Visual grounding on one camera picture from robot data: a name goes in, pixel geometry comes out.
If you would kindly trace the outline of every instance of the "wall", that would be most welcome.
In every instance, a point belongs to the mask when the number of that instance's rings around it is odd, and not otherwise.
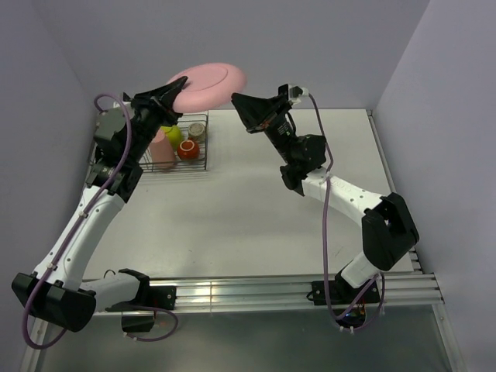
[[[496,362],[496,2],[432,0],[375,112],[470,370]]]
[[[225,61],[247,73],[247,94],[295,81],[323,108],[373,108],[429,0],[33,2],[92,95]]]
[[[26,345],[10,284],[74,210],[95,111],[29,1],[2,3],[0,50],[0,370],[14,371]]]

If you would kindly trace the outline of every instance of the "pink bowl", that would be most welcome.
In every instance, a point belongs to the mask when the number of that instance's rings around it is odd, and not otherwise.
[[[215,109],[231,101],[246,85],[246,75],[231,64],[202,64],[174,75],[168,83],[187,76],[185,88],[172,106],[184,114]]]

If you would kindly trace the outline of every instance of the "black wire rack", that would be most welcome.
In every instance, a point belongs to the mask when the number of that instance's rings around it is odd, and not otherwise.
[[[175,174],[180,172],[201,172],[207,170],[207,154],[208,154],[208,113],[205,114],[184,114],[179,119],[177,126],[183,133],[185,139],[188,138],[188,127],[193,122],[200,122],[205,126],[205,141],[199,143],[200,155],[194,160],[182,160],[176,156],[176,161],[168,162],[153,162],[150,150],[147,150],[139,165],[143,169],[143,173],[160,173],[160,174]]]

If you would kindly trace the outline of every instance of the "purple cable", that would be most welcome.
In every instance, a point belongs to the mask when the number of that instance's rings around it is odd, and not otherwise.
[[[177,315],[175,315],[173,312],[170,312],[169,310],[166,310],[165,308],[151,308],[148,306],[138,306],[138,305],[133,305],[133,308],[136,310],[145,310],[145,311],[150,311],[150,312],[163,312],[164,314],[168,314],[172,317],[174,320],[174,327],[167,332],[165,335],[160,336],[160,337],[155,337],[154,339],[145,339],[143,337],[137,337],[134,335],[130,335],[126,333],[126,337],[129,337],[130,339],[134,339],[135,341],[141,341],[142,343],[154,343],[155,341],[161,341],[163,339],[166,339],[169,336],[172,336],[174,332],[176,332],[177,326],[179,325],[179,319],[177,318]]]
[[[317,106],[317,102],[312,94],[308,94],[308,97],[312,101],[313,107],[315,109],[315,114],[317,116],[317,122],[319,123],[320,132],[322,133],[323,136],[326,136],[324,131],[324,126],[320,118],[319,107]],[[325,144],[326,144],[325,148],[327,149],[327,154],[329,155],[329,161],[330,161],[326,171],[329,172],[334,164],[334,158],[332,157],[331,148],[329,144],[327,142]],[[370,288],[370,286],[372,286],[372,284],[374,284],[374,282],[377,279],[377,275],[374,275],[374,277],[372,277],[368,281],[367,285],[365,285],[365,287],[362,288],[362,290],[353,299],[353,301],[351,301],[350,306],[348,306],[348,308],[344,312],[342,312],[340,315],[334,314],[334,311],[332,310],[331,294],[330,294],[331,291],[329,287],[329,262],[328,262],[329,258],[328,258],[328,249],[327,249],[327,212],[329,210],[329,199],[331,195],[331,181],[329,180],[329,178],[325,180],[325,186],[326,186],[325,187],[326,193],[324,198],[324,209],[322,213],[322,253],[323,253],[323,261],[324,261],[324,294],[326,299],[325,303],[327,305],[327,309],[329,310],[329,314],[331,315],[331,317],[334,320],[341,320],[346,316],[346,314],[348,314],[349,312],[351,312],[351,310],[353,310],[353,308],[355,307],[357,302],[363,297],[365,292]],[[376,319],[377,315],[381,311],[384,305],[384,294],[385,294],[385,277],[383,273],[381,273],[381,278],[382,278],[382,293],[381,293],[382,295],[381,295],[381,301],[377,306],[377,311],[374,313],[374,315],[372,315],[372,318],[368,322],[365,322],[360,327],[353,329],[353,331],[361,330],[366,326],[368,326],[369,324],[371,324],[372,321]]]
[[[86,205],[86,208],[84,208],[83,212],[86,213],[86,214],[89,214],[90,213],[91,209],[96,204],[96,202],[97,202],[98,198],[100,197],[100,195],[115,180],[115,177],[117,176],[117,173],[121,170],[122,166],[124,165],[124,162],[126,161],[126,158],[127,158],[128,154],[129,154],[129,149],[131,148],[131,139],[132,139],[132,136],[131,136],[131,118],[129,117],[129,113],[128,113],[125,105],[124,105],[124,102],[122,102],[122,100],[119,97],[117,97],[116,95],[113,95],[111,93],[104,93],[104,94],[97,95],[95,97],[94,104],[95,104],[95,107],[100,112],[103,112],[104,111],[102,109],[102,107],[100,107],[100,105],[98,104],[98,100],[100,98],[102,98],[102,97],[112,98],[121,107],[121,109],[122,109],[122,111],[124,113],[124,117],[126,118],[126,128],[127,128],[126,145],[124,147],[124,152],[122,153],[121,159],[117,163],[117,166],[115,167],[114,171],[112,172],[112,174],[110,175],[110,177],[108,178],[108,180],[100,187],[100,189],[95,194],[95,196],[93,198],[91,198],[91,200],[88,203],[88,205]],[[24,341],[26,341],[27,345],[29,347],[32,347],[35,350],[44,350],[44,349],[47,349],[47,348],[53,346],[60,338],[62,338],[62,336],[64,335],[64,333],[67,331],[66,329],[63,329],[62,332],[60,332],[60,334],[57,337],[55,337],[55,339],[53,339],[49,343],[46,343],[44,345],[40,345],[40,344],[37,344],[37,343],[33,342],[31,340],[31,337],[29,337],[28,318],[29,318],[29,313],[31,311],[31,308],[33,306],[34,299],[36,298],[36,295],[40,291],[41,286],[43,285],[43,283],[45,283],[47,281],[47,278],[50,276],[50,274],[53,271],[53,269],[55,267],[57,267],[57,264],[58,264],[60,258],[62,257],[62,255],[64,254],[65,250],[69,246],[69,243],[71,242],[71,240],[74,237],[75,233],[81,227],[81,224],[82,224],[83,221],[84,221],[84,217],[83,216],[80,216],[76,220],[76,222],[72,226],[71,230],[67,234],[66,238],[64,239],[64,241],[60,245],[59,250],[57,251],[57,253],[55,253],[55,256],[53,257],[53,260],[51,262],[52,267],[48,267],[46,269],[45,273],[42,275],[42,277],[40,278],[40,280],[38,281],[38,283],[36,283],[33,291],[31,292],[31,294],[28,297],[28,300],[26,301],[26,305],[24,306],[24,312],[22,314],[22,337],[24,338]]]

